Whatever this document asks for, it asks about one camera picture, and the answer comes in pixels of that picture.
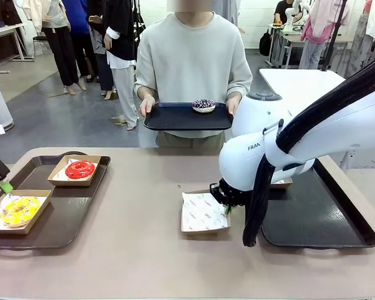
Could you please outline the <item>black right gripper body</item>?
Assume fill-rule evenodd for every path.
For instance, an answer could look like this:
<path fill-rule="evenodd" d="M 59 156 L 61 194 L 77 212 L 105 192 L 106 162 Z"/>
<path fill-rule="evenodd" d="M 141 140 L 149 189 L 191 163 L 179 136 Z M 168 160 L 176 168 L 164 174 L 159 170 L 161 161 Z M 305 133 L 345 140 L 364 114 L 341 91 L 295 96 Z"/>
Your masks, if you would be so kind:
<path fill-rule="evenodd" d="M 210 184 L 209 192 L 218 203 L 229 208 L 244 206 L 246 204 L 246 199 L 248 198 L 247 192 L 235 189 L 223 179 L 219 182 Z"/>

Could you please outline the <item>yellow sprinkled donut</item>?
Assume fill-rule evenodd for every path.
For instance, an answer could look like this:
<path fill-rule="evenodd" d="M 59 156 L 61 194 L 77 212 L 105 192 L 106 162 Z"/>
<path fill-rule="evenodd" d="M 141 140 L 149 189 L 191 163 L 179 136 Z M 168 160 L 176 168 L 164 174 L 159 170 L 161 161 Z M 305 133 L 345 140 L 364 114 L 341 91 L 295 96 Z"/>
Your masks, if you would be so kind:
<path fill-rule="evenodd" d="M 20 197 L 10 202 L 0 214 L 1 221 L 10 228 L 26 225 L 41 208 L 36 197 Z"/>

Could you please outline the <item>red glazed donut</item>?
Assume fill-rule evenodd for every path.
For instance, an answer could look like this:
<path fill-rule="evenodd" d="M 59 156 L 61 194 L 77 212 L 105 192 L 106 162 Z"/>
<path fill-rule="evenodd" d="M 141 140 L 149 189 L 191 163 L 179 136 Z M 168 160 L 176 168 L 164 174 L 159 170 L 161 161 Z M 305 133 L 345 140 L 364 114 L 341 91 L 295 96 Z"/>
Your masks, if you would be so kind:
<path fill-rule="evenodd" d="M 65 174 L 72 180 L 83 179 L 92 175 L 95 168 L 95 165 L 90 161 L 75 161 L 66 168 Z"/>

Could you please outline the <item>dark navy serving tray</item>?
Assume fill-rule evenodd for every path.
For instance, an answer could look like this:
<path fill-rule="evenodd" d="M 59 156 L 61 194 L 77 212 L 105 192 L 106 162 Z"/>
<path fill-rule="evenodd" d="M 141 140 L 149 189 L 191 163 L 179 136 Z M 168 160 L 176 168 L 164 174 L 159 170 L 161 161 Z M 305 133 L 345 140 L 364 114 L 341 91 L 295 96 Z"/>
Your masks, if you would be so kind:
<path fill-rule="evenodd" d="M 224 131 L 233 116 L 223 103 L 216 103 L 209 113 L 196 112 L 188 102 L 157 103 L 145 117 L 144 126 L 153 131 Z"/>

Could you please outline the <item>person's right forearm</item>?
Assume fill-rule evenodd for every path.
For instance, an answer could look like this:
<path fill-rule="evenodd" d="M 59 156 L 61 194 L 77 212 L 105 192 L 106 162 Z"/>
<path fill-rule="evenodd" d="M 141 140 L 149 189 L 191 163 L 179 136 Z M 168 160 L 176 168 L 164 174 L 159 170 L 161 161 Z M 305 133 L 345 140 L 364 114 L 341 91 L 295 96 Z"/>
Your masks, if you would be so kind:
<path fill-rule="evenodd" d="M 140 86 L 138 89 L 137 89 L 137 95 L 138 97 L 140 98 L 140 100 L 145 100 L 145 99 L 149 99 L 149 98 L 154 98 L 155 97 L 155 91 L 152 90 L 151 88 L 149 87 L 146 87 L 146 86 Z"/>

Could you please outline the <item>black textured serving tray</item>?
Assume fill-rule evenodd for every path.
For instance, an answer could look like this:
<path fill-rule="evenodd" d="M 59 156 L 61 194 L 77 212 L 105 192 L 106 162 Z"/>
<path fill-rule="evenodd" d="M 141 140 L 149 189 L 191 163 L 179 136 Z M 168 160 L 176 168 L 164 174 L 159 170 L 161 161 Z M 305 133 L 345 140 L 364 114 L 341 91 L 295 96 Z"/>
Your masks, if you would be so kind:
<path fill-rule="evenodd" d="M 375 247 L 374 230 L 319 160 L 287 189 L 270 190 L 261 229 L 277 247 Z"/>

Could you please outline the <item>person's right hand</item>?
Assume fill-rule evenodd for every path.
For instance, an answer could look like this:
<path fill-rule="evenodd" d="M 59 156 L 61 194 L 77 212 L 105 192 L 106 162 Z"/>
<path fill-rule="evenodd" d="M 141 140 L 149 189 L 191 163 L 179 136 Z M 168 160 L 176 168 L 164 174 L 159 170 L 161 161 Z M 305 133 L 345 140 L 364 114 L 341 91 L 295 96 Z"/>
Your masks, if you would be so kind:
<path fill-rule="evenodd" d="M 152 96 L 145 97 L 141 104 L 140 104 L 140 110 L 143 117 L 146 117 L 152 110 L 152 108 L 155 106 L 156 100 Z"/>

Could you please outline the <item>mannequin cream jacket black trousers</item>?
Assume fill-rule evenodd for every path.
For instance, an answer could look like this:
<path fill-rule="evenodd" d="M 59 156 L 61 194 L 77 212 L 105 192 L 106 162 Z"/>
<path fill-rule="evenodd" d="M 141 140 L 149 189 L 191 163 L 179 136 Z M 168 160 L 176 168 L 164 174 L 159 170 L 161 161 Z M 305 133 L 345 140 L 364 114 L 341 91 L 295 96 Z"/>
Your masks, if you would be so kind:
<path fill-rule="evenodd" d="M 71 25 L 62 0 L 22 0 L 21 8 L 36 32 L 47 38 L 67 93 L 75 95 L 75 84 L 85 91 L 86 86 L 78 76 Z"/>

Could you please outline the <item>black chair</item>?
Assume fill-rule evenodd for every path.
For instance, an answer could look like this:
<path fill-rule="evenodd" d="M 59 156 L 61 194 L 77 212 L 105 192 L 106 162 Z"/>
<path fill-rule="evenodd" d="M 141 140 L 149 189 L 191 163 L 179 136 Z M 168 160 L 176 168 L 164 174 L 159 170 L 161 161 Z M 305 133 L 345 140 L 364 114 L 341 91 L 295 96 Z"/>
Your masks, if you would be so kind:
<path fill-rule="evenodd" d="M 34 49 L 34 57 L 46 54 L 48 51 L 49 44 L 45 35 L 33 37 L 32 45 Z"/>

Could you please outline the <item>white table with clothes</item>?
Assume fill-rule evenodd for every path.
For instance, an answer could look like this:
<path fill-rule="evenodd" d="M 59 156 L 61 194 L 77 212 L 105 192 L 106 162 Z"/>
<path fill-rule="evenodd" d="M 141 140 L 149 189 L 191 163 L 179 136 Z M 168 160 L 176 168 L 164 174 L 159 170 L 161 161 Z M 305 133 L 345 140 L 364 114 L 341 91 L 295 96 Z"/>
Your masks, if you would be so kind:
<path fill-rule="evenodd" d="M 19 62 L 26 62 L 28 60 L 27 51 L 24 46 L 23 40 L 21 39 L 20 35 L 18 34 L 18 29 L 23 28 L 24 24 L 19 23 L 11 26 L 5 25 L 4 27 L 0 27 L 0 38 L 4 36 L 12 36 L 18 51 L 18 55 L 11 59 L 11 61 L 19 61 Z M 0 71 L 1 74 L 9 74 L 9 71 Z"/>

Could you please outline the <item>person in blue top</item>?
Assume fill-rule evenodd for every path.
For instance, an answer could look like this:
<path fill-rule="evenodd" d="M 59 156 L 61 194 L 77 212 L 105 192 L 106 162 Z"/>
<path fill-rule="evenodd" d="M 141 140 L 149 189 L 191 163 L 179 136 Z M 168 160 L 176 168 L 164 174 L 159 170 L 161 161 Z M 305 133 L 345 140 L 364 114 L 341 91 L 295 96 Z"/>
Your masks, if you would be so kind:
<path fill-rule="evenodd" d="M 87 0 L 62 1 L 71 25 L 70 35 L 80 75 L 91 83 L 98 75 L 98 69 L 87 22 Z"/>

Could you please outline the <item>background workbench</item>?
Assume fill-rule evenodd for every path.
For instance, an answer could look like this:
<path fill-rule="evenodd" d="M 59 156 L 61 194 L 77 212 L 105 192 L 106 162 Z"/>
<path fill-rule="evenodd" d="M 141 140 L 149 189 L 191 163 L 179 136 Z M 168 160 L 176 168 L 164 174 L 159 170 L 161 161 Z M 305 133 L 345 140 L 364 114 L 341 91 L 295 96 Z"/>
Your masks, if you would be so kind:
<path fill-rule="evenodd" d="M 271 48 L 265 60 L 268 66 L 276 69 L 290 69 L 299 66 L 301 58 L 299 52 L 302 53 L 305 42 L 301 40 L 301 33 L 299 33 L 300 26 L 294 26 L 295 30 L 285 31 L 282 26 L 273 26 L 269 24 L 267 32 L 271 35 Z M 331 38 L 325 44 L 321 53 L 320 63 L 323 63 L 324 54 L 331 44 Z M 334 46 L 332 47 L 332 55 L 344 55 L 352 40 L 342 34 L 337 34 Z"/>

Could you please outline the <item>black stand pole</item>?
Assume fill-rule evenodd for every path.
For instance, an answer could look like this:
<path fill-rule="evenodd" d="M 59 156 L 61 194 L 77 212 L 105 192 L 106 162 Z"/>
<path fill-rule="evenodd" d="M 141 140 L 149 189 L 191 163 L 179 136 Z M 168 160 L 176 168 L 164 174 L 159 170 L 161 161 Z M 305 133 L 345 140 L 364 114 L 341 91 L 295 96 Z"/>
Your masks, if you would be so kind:
<path fill-rule="evenodd" d="M 326 71 L 328 69 L 329 63 L 331 62 L 331 58 L 332 58 L 332 54 L 333 54 L 333 50 L 334 50 L 334 44 L 335 44 L 336 38 L 338 36 L 339 29 L 341 27 L 343 14 L 344 14 L 344 10 L 346 8 L 347 1 L 348 0 L 341 0 L 341 8 L 339 10 L 339 14 L 338 14 L 337 22 L 336 22 L 335 27 L 334 27 L 332 38 L 329 42 L 329 46 L 327 47 L 326 57 L 324 59 L 324 63 L 322 65 L 321 71 Z"/>

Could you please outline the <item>mannequin pink hoodie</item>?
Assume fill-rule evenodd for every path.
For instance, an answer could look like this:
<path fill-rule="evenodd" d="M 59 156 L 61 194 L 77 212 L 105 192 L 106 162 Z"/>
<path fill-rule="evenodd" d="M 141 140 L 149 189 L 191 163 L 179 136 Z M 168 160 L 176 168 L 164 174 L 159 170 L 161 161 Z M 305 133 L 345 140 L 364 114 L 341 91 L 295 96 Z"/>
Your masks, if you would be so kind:
<path fill-rule="evenodd" d="M 342 24 L 348 23 L 349 5 L 345 4 L 343 8 L 344 1 L 346 0 L 315 0 L 301 34 L 304 48 L 299 69 L 318 68 L 321 53 L 338 23 L 340 12 Z"/>

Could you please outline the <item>mannequin light patterned trousers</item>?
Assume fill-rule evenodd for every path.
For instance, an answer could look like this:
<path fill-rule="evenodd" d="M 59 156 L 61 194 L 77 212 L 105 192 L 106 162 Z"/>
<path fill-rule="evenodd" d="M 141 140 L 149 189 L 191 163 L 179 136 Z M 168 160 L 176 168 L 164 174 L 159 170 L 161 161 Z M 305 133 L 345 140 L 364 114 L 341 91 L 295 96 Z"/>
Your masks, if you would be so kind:
<path fill-rule="evenodd" d="M 345 78 L 349 78 L 368 65 L 369 55 L 375 41 L 375 0 L 366 0 L 347 62 Z"/>

